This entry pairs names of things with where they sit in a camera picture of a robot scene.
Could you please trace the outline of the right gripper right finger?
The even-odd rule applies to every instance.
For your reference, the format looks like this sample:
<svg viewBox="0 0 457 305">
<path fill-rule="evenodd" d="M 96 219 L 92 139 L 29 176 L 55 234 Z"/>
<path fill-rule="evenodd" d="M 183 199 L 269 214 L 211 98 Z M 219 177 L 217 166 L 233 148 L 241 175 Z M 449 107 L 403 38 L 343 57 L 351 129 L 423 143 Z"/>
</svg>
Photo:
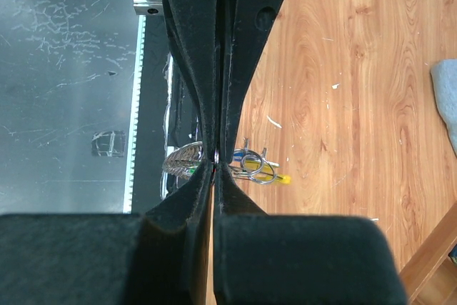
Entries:
<svg viewBox="0 0 457 305">
<path fill-rule="evenodd" d="M 385 236 L 357 216 L 269 215 L 215 174 L 214 293 L 219 304 L 406 304 Z"/>
</svg>

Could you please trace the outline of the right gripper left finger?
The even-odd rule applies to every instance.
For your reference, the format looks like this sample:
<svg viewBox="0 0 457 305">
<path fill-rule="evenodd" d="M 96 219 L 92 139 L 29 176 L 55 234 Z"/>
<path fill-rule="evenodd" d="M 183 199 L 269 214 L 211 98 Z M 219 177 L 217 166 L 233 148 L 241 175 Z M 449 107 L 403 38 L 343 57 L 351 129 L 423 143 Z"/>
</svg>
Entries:
<svg viewBox="0 0 457 305">
<path fill-rule="evenodd" d="M 142 215 L 3 215 L 1 302 L 204 304 L 211 169 Z"/>
</svg>

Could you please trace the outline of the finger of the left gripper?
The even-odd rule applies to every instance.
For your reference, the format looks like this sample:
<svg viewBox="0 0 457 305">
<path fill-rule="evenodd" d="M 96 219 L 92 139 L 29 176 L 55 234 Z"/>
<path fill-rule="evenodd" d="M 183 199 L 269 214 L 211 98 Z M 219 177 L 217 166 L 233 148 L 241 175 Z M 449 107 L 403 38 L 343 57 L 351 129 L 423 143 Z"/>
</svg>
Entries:
<svg viewBox="0 0 457 305">
<path fill-rule="evenodd" d="M 216 149 L 216 2 L 164 0 L 170 48 L 192 100 L 199 107 L 204 153 L 214 159 Z"/>
<path fill-rule="evenodd" d="M 283 0 L 218 0 L 221 40 L 219 160 L 233 158 L 243 101 Z"/>
</svg>

